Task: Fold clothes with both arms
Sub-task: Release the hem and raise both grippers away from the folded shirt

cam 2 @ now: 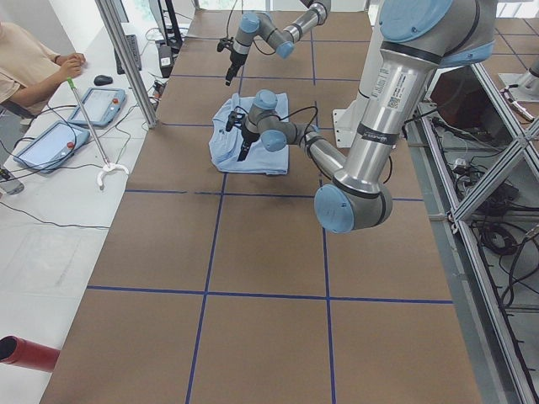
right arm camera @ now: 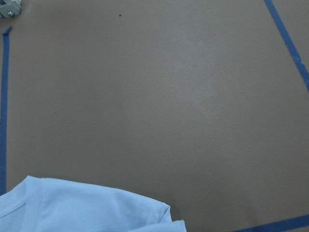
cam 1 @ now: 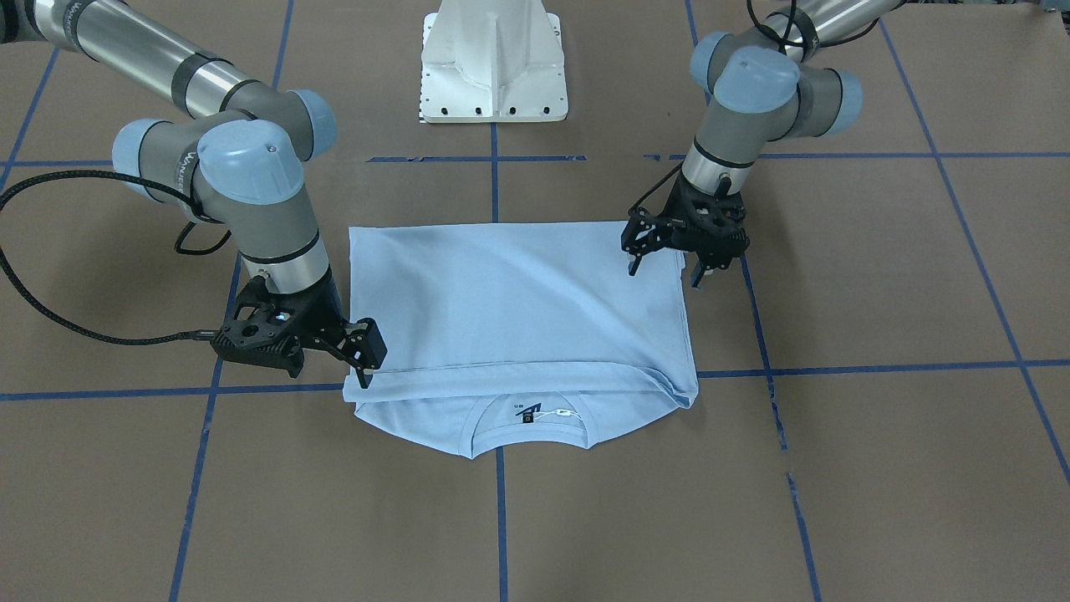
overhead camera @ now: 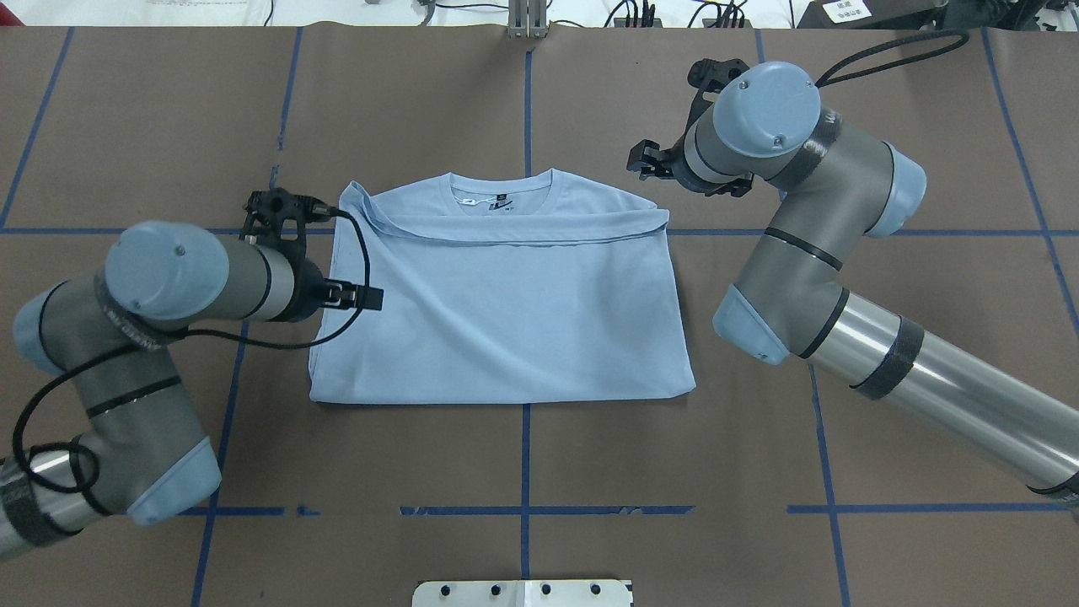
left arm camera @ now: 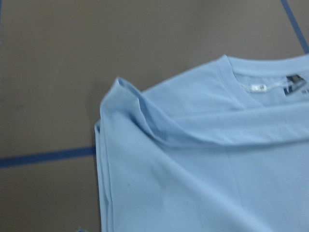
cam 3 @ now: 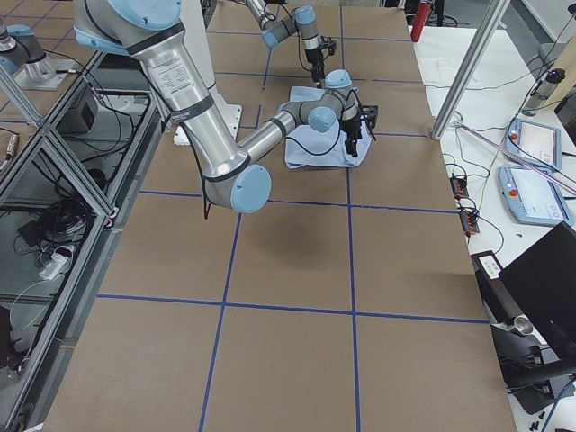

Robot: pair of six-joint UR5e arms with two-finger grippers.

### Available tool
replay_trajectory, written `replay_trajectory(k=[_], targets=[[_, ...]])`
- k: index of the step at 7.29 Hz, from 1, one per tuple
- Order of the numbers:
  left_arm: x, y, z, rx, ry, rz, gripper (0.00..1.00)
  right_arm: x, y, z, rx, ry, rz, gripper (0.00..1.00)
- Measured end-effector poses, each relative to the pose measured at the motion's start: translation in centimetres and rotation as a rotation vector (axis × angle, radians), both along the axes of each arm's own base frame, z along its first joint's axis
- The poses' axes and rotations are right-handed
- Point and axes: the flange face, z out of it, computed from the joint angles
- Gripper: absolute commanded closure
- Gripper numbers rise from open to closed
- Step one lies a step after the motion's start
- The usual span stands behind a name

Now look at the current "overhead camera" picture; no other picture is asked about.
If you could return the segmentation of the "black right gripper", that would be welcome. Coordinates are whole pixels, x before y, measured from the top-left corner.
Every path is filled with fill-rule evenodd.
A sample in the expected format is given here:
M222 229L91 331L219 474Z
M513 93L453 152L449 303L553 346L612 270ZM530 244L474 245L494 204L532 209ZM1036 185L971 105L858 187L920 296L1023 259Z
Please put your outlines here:
M701 148L698 142L699 127L691 126L679 141L663 148L658 142L640 141L628 153L625 169L636 173L640 180L658 178L659 180L677 180L687 190L704 196L748 195L753 185L751 173L733 175L719 170L718 166L706 157L713 148Z

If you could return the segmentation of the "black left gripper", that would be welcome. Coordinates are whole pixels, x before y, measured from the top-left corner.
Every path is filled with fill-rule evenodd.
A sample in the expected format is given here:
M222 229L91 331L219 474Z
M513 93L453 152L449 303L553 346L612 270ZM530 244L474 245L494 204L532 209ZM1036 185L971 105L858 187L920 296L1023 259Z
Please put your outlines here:
M282 322L298 323L311 318L325 303L327 309L381 309L384 291L368 285L326 280L319 266L304 257L286 256L293 270L293 295L282 311Z

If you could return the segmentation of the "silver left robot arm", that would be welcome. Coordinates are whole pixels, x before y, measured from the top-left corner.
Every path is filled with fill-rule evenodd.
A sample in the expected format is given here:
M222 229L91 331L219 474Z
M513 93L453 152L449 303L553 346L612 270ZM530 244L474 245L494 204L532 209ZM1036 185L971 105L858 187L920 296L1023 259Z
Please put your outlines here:
M17 418L3 459L3 558L125 514L155 525L208 499L221 470L169 353L230 334L200 321L292 323L320 309L378 311L382 289L327 279L301 239L226 239L144 222L99 270L55 284L16 315L13 337L51 381Z

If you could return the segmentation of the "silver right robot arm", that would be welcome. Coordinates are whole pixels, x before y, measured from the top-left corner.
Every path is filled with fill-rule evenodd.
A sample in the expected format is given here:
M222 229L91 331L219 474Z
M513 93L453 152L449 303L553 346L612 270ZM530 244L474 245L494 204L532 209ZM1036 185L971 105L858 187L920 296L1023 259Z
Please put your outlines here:
M797 65L701 59L687 82L696 96L678 141L637 142L625 167L704 196L743 196L754 178L780 193L718 306L718 335L771 365L797 355L825 368L1076 514L1074 406L839 282L861 239L890 237L920 207L920 165L847 126Z

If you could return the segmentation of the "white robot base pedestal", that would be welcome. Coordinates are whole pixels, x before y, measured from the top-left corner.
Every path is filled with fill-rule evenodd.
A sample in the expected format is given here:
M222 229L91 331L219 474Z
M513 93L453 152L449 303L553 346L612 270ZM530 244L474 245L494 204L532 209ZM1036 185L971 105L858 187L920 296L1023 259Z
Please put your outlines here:
M412 606L633 606L631 581L547 579L427 581Z

